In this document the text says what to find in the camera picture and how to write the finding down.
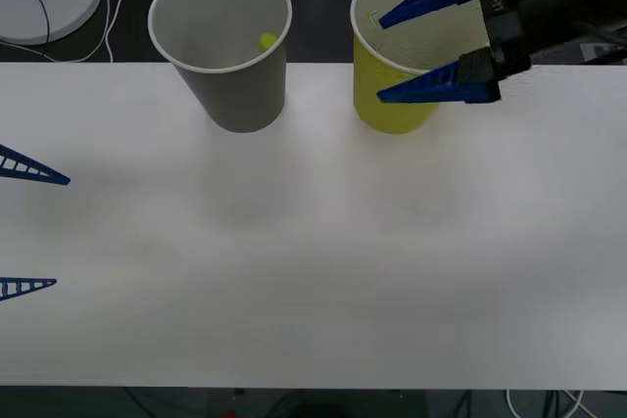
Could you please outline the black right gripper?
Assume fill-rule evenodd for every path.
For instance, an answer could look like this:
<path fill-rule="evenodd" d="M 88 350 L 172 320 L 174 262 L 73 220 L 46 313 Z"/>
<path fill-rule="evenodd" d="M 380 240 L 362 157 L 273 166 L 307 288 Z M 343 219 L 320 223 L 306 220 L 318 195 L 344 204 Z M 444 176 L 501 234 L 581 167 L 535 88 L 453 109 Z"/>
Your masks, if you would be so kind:
<path fill-rule="evenodd" d="M 403 0 L 382 16 L 379 24 L 388 29 L 474 1 L 487 34 L 486 45 L 453 63 L 377 91 L 382 103 L 494 103 L 501 99 L 499 81 L 529 69 L 523 23 L 516 5 L 508 0 Z"/>

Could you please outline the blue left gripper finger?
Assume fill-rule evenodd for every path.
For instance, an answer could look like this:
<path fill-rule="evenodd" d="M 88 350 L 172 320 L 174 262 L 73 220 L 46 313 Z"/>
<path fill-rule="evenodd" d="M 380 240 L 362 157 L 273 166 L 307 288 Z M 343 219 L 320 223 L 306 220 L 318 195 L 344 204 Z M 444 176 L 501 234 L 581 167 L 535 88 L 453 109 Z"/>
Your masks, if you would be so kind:
<path fill-rule="evenodd" d="M 18 277 L 1 277 L 1 295 L 0 301 L 7 301 L 25 294 L 37 292 L 57 283 L 53 278 L 18 278 Z"/>
<path fill-rule="evenodd" d="M 53 168 L 1 145 L 2 177 L 67 186 L 71 179 Z"/>

